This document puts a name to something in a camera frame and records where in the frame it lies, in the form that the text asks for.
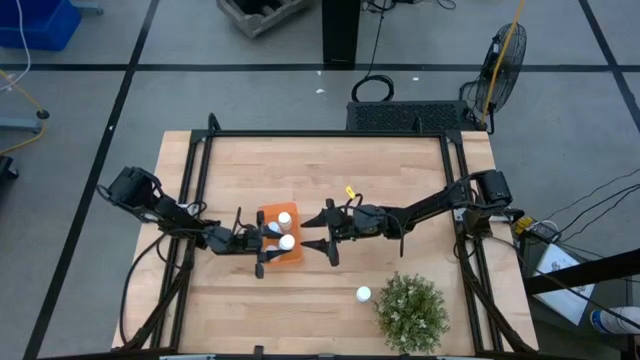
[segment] wooden table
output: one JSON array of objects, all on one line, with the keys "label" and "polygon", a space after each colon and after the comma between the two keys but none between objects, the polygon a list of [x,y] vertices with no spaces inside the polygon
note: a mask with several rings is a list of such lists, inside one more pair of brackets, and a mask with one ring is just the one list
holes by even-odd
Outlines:
[{"label": "wooden table", "polygon": [[[189,136],[189,132],[167,132],[160,149],[155,173],[174,198]],[[463,139],[470,172],[494,167],[486,134],[463,133]],[[457,171],[455,151],[450,148]],[[318,214],[325,198],[346,201],[347,185],[364,194],[364,203],[388,206],[407,206],[438,192],[445,186],[439,142],[427,138],[215,138],[204,196],[209,207],[203,218],[231,226],[237,207],[242,206],[242,219],[253,222],[260,205],[293,201],[305,221]],[[496,236],[510,238],[507,225],[492,226]],[[143,225],[136,255],[158,235],[154,226]],[[325,236],[326,229],[302,230],[304,240]],[[254,256],[217,257],[197,250],[180,352],[246,354],[263,345],[268,354],[396,354],[384,344],[373,305],[359,304],[355,292],[359,286],[369,286],[375,298],[385,279],[398,271],[419,273],[444,293],[451,330],[436,354],[473,355],[460,265],[452,254],[454,241],[451,214],[446,213],[419,224],[406,236],[404,258],[399,257],[397,241],[361,239],[340,246],[339,267],[330,267],[326,256],[305,249],[303,264],[267,268],[262,280],[254,277]],[[165,253],[168,243],[162,244]],[[484,247],[496,305],[523,340],[537,348],[513,249],[492,240],[486,240]],[[125,317],[129,337],[156,305],[164,267],[149,255],[136,269]],[[484,309],[477,303],[485,348],[491,349]],[[172,319],[170,309],[163,344],[168,343]],[[114,345],[119,344],[116,336]]]}]

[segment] orange basket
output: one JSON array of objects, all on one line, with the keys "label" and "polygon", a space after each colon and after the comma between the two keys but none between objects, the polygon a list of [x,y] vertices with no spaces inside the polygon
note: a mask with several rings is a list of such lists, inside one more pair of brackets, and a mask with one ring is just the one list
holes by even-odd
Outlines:
[{"label": "orange basket", "polygon": [[[264,221],[266,224],[270,222],[278,222],[278,214],[281,212],[287,212],[291,215],[291,229],[287,233],[293,235],[296,239],[296,243],[293,246],[293,250],[290,252],[280,255],[276,261],[271,261],[266,263],[267,266],[280,266],[280,265],[291,265],[297,262],[300,262],[304,256],[304,252],[302,251],[302,245],[300,242],[302,241],[302,237],[300,237],[300,219],[298,217],[298,207],[295,203],[282,203],[282,204],[273,204],[273,205],[264,205],[260,207],[260,210],[264,212]],[[267,239],[266,237],[262,238],[263,248],[266,249],[269,245],[278,246],[278,240],[276,239]]]}]

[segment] green shrub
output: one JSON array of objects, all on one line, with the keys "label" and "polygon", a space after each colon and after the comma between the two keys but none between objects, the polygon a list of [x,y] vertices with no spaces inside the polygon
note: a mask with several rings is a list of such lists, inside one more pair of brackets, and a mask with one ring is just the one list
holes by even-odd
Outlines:
[{"label": "green shrub", "polygon": [[396,273],[387,280],[374,309],[386,344],[400,354],[430,354],[440,346],[440,336],[449,331],[442,291],[422,276]]}]

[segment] gray floor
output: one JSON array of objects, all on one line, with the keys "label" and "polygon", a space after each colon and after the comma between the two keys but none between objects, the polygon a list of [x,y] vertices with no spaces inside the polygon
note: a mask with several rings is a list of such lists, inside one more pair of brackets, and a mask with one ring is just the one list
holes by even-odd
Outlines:
[{"label": "gray floor", "polygon": [[[447,12],[434,1],[398,5],[383,24],[377,63],[480,64],[497,29],[511,21],[516,2],[456,0]],[[33,52],[35,63],[126,64],[149,0],[101,0],[105,14],[84,16],[66,50]],[[620,64],[639,65],[635,14],[640,3],[591,0]],[[221,15],[213,0],[161,0],[146,42],[144,64],[319,63],[319,7],[251,41]],[[573,0],[529,1],[525,63],[604,65],[606,61]],[[358,62],[370,59],[377,15],[363,13]],[[0,64],[23,63],[21,50],[0,48]],[[448,100],[471,72],[385,72],[395,100]],[[204,127],[213,111],[226,129],[343,129],[346,104],[362,72],[137,72],[111,144],[101,183],[124,165],[152,170],[162,133]],[[122,82],[121,72],[34,71],[23,86],[52,116],[39,142],[16,151],[21,177],[0,201],[0,348],[20,358],[66,239],[98,143]],[[640,96],[640,73],[626,73]],[[371,85],[361,98],[379,99]],[[15,91],[0,94],[0,113],[33,116]],[[523,73],[497,116],[492,147],[515,205],[536,217],[640,164],[640,133],[609,72]],[[29,134],[0,133],[0,147]],[[633,184],[626,179],[608,190]],[[566,224],[587,205],[554,220]],[[637,247],[631,195],[571,244],[602,255]],[[113,338],[119,295],[139,224],[94,199],[41,356],[105,351]],[[611,357],[597,344],[536,324],[541,347],[589,359]]]}]

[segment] white container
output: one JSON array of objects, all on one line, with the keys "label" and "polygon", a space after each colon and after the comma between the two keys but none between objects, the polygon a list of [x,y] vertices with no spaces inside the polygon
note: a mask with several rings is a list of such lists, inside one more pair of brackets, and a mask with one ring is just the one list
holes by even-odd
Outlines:
[{"label": "white container", "polygon": [[267,226],[269,226],[269,230],[271,230],[273,232],[277,232],[278,234],[282,234],[282,230],[280,229],[280,225],[278,225],[277,222],[272,221]]},{"label": "white container", "polygon": [[289,231],[291,229],[291,215],[287,212],[281,212],[278,215],[278,223],[282,231]]},{"label": "white container", "polygon": [[[637,306],[624,306],[619,308],[609,309],[618,315],[622,315],[627,319],[640,323],[640,307]],[[603,311],[593,310],[591,316],[591,325],[601,333],[605,334],[640,334],[640,329],[618,319],[617,317]]]},{"label": "white container", "polygon": [[[280,250],[280,249],[278,249],[278,247],[275,246],[275,245],[269,245],[269,246],[267,246],[266,250],[267,251],[276,251],[276,250]],[[278,261],[280,261],[280,256],[276,256],[275,258],[271,259],[270,262],[278,262]]]},{"label": "white container", "polygon": [[296,239],[293,237],[293,235],[284,235],[283,237],[280,238],[280,241],[278,242],[278,246],[280,247],[280,250],[293,250],[293,247],[296,245]]},{"label": "white container", "polygon": [[366,303],[371,299],[371,289],[366,286],[360,286],[356,291],[356,299],[361,303]]}]

